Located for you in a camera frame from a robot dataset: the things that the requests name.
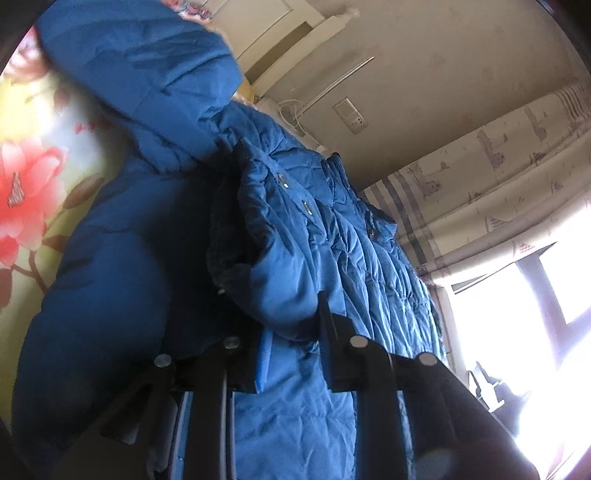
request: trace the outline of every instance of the window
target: window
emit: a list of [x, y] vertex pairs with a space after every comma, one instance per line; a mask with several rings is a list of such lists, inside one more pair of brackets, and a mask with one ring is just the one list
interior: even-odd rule
[[591, 248], [573, 236], [453, 290], [466, 367], [517, 396], [518, 444], [546, 478], [591, 444]]

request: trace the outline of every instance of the quilted fabric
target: quilted fabric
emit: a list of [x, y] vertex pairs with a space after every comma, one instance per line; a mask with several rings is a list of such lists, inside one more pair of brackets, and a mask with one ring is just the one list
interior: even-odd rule
[[159, 2], [58, 0], [38, 29], [136, 148], [28, 331], [12, 425], [23, 453], [47, 474], [160, 351], [195, 355], [252, 317], [274, 343], [265, 391], [236, 399], [238, 476], [351, 478], [353, 400], [322, 376], [318, 292], [389, 351], [443, 356], [393, 221], [357, 197], [338, 155], [231, 102], [241, 74], [221, 37]]

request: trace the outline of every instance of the white cable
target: white cable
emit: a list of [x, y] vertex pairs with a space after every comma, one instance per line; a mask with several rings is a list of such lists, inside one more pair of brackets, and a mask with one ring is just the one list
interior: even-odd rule
[[[282, 107], [288, 103], [291, 103], [292, 105], [294, 105], [293, 116], [294, 116], [294, 119], [296, 122], [295, 125], [293, 125], [291, 122], [288, 122], [287, 119], [285, 118], [285, 116], [283, 115]], [[314, 138], [314, 136], [310, 132], [308, 132], [308, 130], [306, 130], [302, 126], [302, 124], [300, 123], [301, 110], [302, 110], [303, 106], [304, 106], [304, 103], [302, 103], [302, 101], [300, 101], [300, 100], [296, 100], [296, 99], [284, 100], [279, 103], [279, 116], [286, 124], [291, 125], [293, 128], [299, 127], [319, 147], [319, 146], [321, 146], [321, 143], [318, 140], [316, 140]]]

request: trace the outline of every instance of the wall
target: wall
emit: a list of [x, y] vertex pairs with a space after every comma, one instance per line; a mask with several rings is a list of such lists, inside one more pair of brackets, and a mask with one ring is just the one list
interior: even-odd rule
[[[475, 128], [588, 74], [535, 0], [309, 0], [361, 11], [269, 92], [304, 103], [369, 55], [302, 124], [343, 156], [363, 188]], [[348, 96], [369, 127], [353, 135], [332, 106]]]

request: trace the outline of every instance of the floral wallpaper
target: floral wallpaper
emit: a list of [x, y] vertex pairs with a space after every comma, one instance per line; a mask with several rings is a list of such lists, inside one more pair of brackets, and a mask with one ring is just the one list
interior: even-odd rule
[[0, 75], [0, 417], [8, 423], [18, 355], [61, 255], [124, 134], [52, 68], [32, 28]]

